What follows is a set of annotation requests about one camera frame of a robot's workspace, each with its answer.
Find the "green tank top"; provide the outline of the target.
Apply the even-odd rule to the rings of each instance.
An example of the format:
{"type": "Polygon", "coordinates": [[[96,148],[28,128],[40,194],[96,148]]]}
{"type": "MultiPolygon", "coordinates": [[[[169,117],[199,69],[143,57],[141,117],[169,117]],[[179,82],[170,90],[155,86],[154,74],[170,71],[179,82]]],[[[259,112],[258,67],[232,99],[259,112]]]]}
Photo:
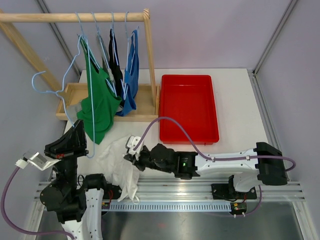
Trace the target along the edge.
{"type": "Polygon", "coordinates": [[[76,116],[84,122],[84,129],[88,137],[99,145],[105,134],[112,128],[114,116],[122,99],[116,96],[109,87],[109,74],[99,64],[96,64],[83,37],[80,38],[80,44],[86,64],[88,97],[80,102],[80,111],[76,113],[76,116]]]}

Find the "white camisole tank top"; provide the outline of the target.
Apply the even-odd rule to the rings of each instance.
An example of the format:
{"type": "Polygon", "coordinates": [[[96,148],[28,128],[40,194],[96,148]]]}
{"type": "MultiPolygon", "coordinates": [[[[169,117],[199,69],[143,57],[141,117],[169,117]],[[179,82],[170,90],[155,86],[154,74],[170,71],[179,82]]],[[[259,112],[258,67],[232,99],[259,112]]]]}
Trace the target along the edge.
{"type": "Polygon", "coordinates": [[[118,202],[129,198],[133,204],[138,205],[140,199],[137,196],[140,171],[124,156],[127,152],[126,143],[129,139],[126,135],[113,141],[96,159],[101,172],[107,182],[121,188],[118,202]]]}

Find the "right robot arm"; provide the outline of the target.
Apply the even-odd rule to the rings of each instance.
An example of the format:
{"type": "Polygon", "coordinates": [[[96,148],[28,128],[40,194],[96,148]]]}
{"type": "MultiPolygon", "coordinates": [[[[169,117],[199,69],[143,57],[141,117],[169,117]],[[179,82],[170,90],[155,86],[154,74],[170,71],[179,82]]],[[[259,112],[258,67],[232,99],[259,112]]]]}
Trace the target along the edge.
{"type": "Polygon", "coordinates": [[[284,186],[288,183],[282,152],[266,142],[257,142],[254,148],[234,153],[198,153],[175,151],[158,143],[152,149],[145,145],[134,149],[127,143],[124,159],[139,171],[145,169],[173,174],[181,180],[191,180],[211,174],[228,174],[227,183],[211,185],[215,200],[235,202],[255,200],[255,187],[284,186]]]}

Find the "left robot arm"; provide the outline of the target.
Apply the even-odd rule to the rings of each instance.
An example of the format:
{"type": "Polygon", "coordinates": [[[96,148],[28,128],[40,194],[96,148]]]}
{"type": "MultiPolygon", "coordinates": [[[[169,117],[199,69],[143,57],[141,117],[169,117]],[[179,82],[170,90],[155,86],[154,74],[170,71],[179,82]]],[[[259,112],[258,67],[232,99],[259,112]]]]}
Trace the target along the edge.
{"type": "Polygon", "coordinates": [[[86,175],[78,186],[78,158],[88,153],[82,120],[44,148],[44,154],[56,161],[56,178],[41,191],[40,201],[56,213],[69,240],[101,240],[103,198],[113,196],[102,173],[86,175]]]}

